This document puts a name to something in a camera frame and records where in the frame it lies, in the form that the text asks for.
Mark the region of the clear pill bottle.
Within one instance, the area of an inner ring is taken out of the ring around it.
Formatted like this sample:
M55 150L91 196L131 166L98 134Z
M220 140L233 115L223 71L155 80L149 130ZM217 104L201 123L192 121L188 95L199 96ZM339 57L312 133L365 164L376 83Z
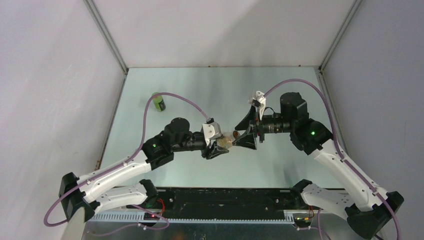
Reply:
M230 149L233 146L234 136L231 132L225 132L216 139L217 145L223 149Z

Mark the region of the green pill bottle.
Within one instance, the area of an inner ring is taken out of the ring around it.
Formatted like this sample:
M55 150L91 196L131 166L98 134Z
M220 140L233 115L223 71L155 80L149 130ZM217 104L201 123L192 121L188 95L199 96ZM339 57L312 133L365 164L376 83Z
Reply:
M166 104L164 102L163 96L160 95L158 92L154 92L152 96L155 96L152 101L156 110L158 112L163 112L166 109Z

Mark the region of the bottle cap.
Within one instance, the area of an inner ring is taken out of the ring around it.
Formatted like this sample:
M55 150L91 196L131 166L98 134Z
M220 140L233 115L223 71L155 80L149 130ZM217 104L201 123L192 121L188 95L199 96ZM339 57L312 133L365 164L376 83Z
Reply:
M232 132L232 136L233 136L235 139L237 139L237 138L240 136L240 133L239 133L238 131L234 130L234 131Z

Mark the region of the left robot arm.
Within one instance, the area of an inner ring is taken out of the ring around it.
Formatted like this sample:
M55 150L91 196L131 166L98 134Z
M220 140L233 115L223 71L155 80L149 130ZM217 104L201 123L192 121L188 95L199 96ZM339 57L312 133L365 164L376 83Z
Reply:
M70 220L80 208L85 211L85 221L106 209L125 205L142 204L145 208L153 208L158 194L150 180L142 179L129 187L118 185L173 161L177 152L200 151L206 160L227 154L229 150L218 145L222 136L220 126L213 120L204 123L201 131L191 132L189 121L177 117L158 135L143 143L136 156L85 175L65 174L59 198L66 219Z

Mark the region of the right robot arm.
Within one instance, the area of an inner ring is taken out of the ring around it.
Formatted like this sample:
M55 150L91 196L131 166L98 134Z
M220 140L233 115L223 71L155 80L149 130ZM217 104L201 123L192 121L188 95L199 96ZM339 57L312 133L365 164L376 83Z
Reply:
M281 95L280 112L265 114L265 97L258 92L248 114L235 127L234 146L256 150L266 134L288 133L292 144L325 166L345 189L340 194L303 179L291 189L291 204L297 209L318 207L347 221L360 237L370 240L393 219L404 202L397 192L388 192L367 176L338 146L333 133L309 116L307 102L297 92Z

